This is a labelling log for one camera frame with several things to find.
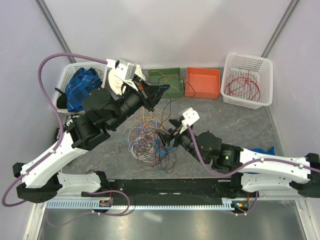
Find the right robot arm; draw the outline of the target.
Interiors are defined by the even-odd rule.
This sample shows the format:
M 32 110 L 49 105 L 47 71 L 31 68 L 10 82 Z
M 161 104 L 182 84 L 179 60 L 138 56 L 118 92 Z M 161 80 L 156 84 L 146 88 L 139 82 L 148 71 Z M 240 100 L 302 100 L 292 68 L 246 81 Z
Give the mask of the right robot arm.
M 192 155 L 217 178 L 231 178 L 227 190 L 235 197 L 260 191 L 295 190 L 306 198 L 320 197 L 320 156 L 284 157 L 223 143 L 210 131 L 196 135 L 181 119 L 170 119 L 174 128 L 157 130 L 164 146 L 173 143 Z

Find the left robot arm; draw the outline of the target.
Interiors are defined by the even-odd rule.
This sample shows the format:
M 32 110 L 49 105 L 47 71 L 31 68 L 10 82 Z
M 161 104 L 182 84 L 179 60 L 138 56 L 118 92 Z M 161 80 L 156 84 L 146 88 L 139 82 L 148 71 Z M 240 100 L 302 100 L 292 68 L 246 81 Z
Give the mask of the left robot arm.
M 13 174 L 22 183 L 16 187 L 17 197 L 31 203 L 43 203 L 57 196 L 104 197 L 110 183 L 103 171 L 91 174 L 66 174 L 60 169 L 74 159 L 93 150 L 110 138 L 141 107 L 154 111 L 167 83 L 148 83 L 135 76 L 134 86 L 122 85 L 124 91 L 115 99 L 106 88 L 96 88 L 82 101 L 84 114 L 66 127 L 52 149 L 46 150 L 35 160 L 13 165 Z

